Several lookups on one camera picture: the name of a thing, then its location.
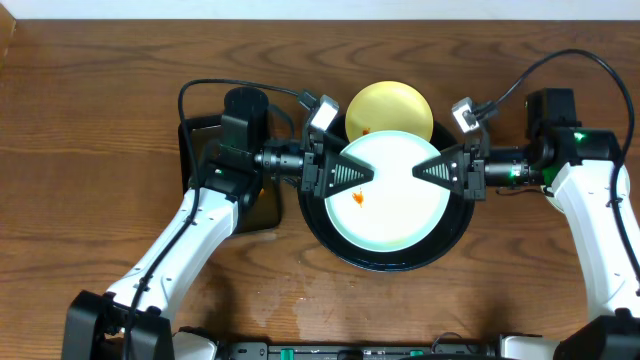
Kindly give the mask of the light green plate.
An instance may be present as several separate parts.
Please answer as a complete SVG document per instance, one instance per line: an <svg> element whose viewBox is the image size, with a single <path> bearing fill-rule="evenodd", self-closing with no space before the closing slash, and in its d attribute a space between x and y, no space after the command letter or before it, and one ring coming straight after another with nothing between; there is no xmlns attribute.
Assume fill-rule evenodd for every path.
<svg viewBox="0 0 640 360"><path fill-rule="evenodd" d="M414 166L440 151L402 131L358 138L341 154L374 171L374 178L325 200L328 217L350 245L373 252L407 249L428 236L444 216L448 189L413 176Z"/></svg>

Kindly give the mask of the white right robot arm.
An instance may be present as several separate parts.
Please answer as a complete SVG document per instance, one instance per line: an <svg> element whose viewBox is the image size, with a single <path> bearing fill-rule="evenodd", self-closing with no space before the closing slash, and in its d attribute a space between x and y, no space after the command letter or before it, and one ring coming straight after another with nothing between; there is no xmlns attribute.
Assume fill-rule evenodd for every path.
<svg viewBox="0 0 640 360"><path fill-rule="evenodd" d="M588 322L562 341L507 334L484 359L636 359L639 356L639 226L630 180L616 162L615 135L583 127L570 89L544 88L525 101L528 145L451 146L412 169L414 177L468 201L489 187L536 186L566 217L585 282Z"/></svg>

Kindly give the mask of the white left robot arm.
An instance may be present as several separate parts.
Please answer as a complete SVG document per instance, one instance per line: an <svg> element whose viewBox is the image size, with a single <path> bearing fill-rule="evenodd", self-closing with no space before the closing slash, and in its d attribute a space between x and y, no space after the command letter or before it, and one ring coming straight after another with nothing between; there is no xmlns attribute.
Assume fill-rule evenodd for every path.
<svg viewBox="0 0 640 360"><path fill-rule="evenodd" d="M325 199L369 182L372 170L338 154L327 130L339 106L296 93L308 112L301 140L278 140L269 86L231 81L221 114L180 119L183 201L146 254L105 294L82 291L71 303L65 359L213 359L218 344L199 329L173 332L185 295L216 248L258 200L263 180L294 177L304 194Z"/></svg>

